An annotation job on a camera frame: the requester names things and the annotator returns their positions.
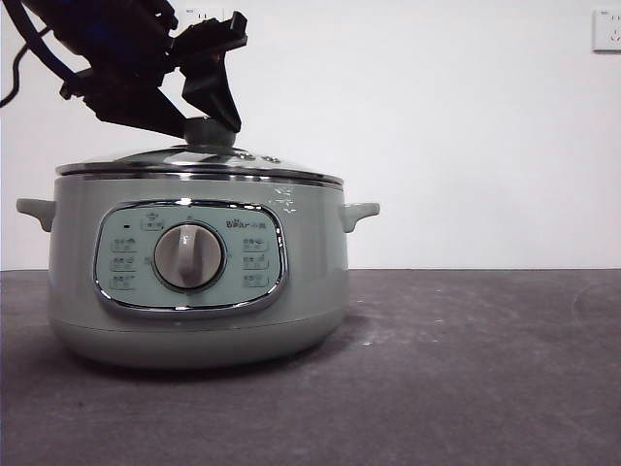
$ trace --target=brand logo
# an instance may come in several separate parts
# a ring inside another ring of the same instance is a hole
[[[226,220],[227,228],[261,228],[265,229],[266,225],[264,222],[259,221],[241,221],[238,218],[232,218],[230,220]]]

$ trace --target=cooker handle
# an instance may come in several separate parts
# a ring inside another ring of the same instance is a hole
[[[17,211],[33,216],[41,223],[43,231],[50,233],[51,224],[56,215],[56,203],[39,199],[17,199]]]
[[[370,202],[366,204],[343,204],[341,208],[341,220],[343,221],[343,231],[351,233],[356,227],[356,223],[367,216],[379,214],[379,204]]]

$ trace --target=lid rim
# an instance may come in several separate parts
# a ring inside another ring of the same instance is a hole
[[[310,180],[343,186],[343,180],[331,175],[322,175],[302,170],[287,170],[278,168],[231,167],[229,165],[211,164],[209,167],[196,163],[183,165],[157,164],[149,162],[87,162],[61,165],[56,168],[61,176],[112,174],[112,173],[186,173],[186,174],[214,174],[214,175],[242,175],[253,177],[269,177],[288,180]]]

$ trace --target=black cable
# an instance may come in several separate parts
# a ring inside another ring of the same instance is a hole
[[[45,27],[44,29],[39,31],[39,36],[43,37],[46,34],[48,34],[50,31],[51,29],[49,29],[49,27]],[[19,62],[29,50],[30,48],[28,47],[28,45],[27,44],[24,45],[19,50],[19,52],[17,53],[16,57],[13,60],[13,88],[11,89],[11,92],[9,92],[9,94],[4,99],[0,100],[0,109],[3,108],[5,105],[8,105],[9,103],[11,103],[11,101],[15,99],[17,94],[19,93]]]
[[[58,78],[64,81],[72,88],[79,86],[80,78],[71,71],[67,65],[58,59],[54,55],[43,39],[39,37],[37,29],[30,20],[28,13],[21,4],[21,0],[2,0],[4,7],[7,9],[7,13],[13,24],[16,26],[17,31],[24,38],[26,44],[32,50],[32,52],[39,57],[39,59],[46,65]]]

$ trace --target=white knob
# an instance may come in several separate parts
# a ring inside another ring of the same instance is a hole
[[[172,286],[183,289],[207,284],[220,269],[222,248],[207,228],[187,223],[168,230],[155,247],[155,267]]]

